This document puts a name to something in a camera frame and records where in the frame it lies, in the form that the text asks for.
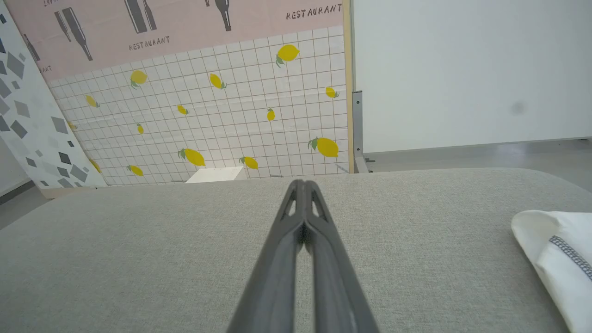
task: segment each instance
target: gray upholstered table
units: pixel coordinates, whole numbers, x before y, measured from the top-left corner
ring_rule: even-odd
[[[524,169],[318,177],[383,332],[562,332],[510,231],[522,210],[592,210]],[[291,180],[107,188],[0,230],[1,332],[224,332]],[[312,331],[310,257],[297,331]]]

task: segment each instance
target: lemon print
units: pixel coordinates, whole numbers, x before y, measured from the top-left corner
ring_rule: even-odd
[[[127,166],[127,169],[128,169],[129,171],[131,171],[131,172],[135,173],[135,174],[136,174],[136,175],[138,175],[138,176],[143,176],[143,175],[144,175],[144,172],[142,172],[142,169],[138,168],[138,167],[137,167],[137,166],[135,166],[135,165],[128,165],[128,166]]]
[[[131,87],[136,89],[136,87],[139,87],[138,84],[145,84],[147,78],[148,75],[146,75],[146,73],[142,71],[134,71],[130,77]]]
[[[218,89],[226,88],[224,81],[222,81],[216,74],[210,74],[210,82],[212,82],[212,85]]]
[[[182,114],[188,114],[189,111],[187,111],[182,105],[177,105],[177,110],[179,110],[180,113]]]
[[[186,159],[195,165],[201,165],[202,167],[205,166],[204,157],[201,156],[200,152],[196,152],[193,149],[183,148],[177,152],[177,155],[179,155],[180,158]]]
[[[98,164],[97,164],[95,161],[93,161],[93,160],[91,160],[91,159],[88,159],[88,160],[91,162],[92,166],[93,166],[93,167],[95,167],[95,169],[96,169],[96,170],[97,170],[99,173],[101,173],[101,168],[99,168],[99,165],[98,165]]]
[[[267,120],[272,121],[275,119],[275,112],[272,108],[267,109]]]
[[[259,164],[254,158],[243,156],[239,158],[239,163],[245,164],[247,168],[259,169]]]
[[[86,102],[91,107],[99,107],[99,103],[97,103],[94,98],[92,98],[92,97],[90,97],[88,95],[86,96]]]
[[[283,65],[284,62],[292,61],[292,60],[296,59],[299,52],[300,52],[300,50],[298,50],[292,44],[284,45],[279,50],[278,55],[275,57],[275,64],[278,65],[278,67],[279,67],[280,63]]]
[[[318,152],[323,154],[325,157],[337,157],[337,143],[326,137],[316,137],[308,142],[308,146],[312,147],[315,151],[318,147]]]
[[[325,94],[327,94],[327,96],[331,97],[331,98],[335,98],[339,96],[339,93],[335,91],[335,89],[333,89],[332,87],[327,87],[327,89],[325,89]]]

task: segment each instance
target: backdrop board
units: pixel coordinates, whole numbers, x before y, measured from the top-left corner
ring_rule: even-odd
[[[334,0],[7,0],[110,185],[349,172]]]

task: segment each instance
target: gray floor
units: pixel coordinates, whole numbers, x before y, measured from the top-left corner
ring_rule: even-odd
[[[505,143],[417,151],[366,153],[376,162],[366,163],[373,172],[452,169],[525,168],[547,172],[592,192],[592,142],[565,140]]]
[[[47,202],[49,199],[46,199],[37,187],[33,187],[0,204],[0,229]]]

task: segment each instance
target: white cloth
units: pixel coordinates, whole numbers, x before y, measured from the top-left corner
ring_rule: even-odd
[[[572,333],[592,332],[592,213],[518,213],[514,236]]]

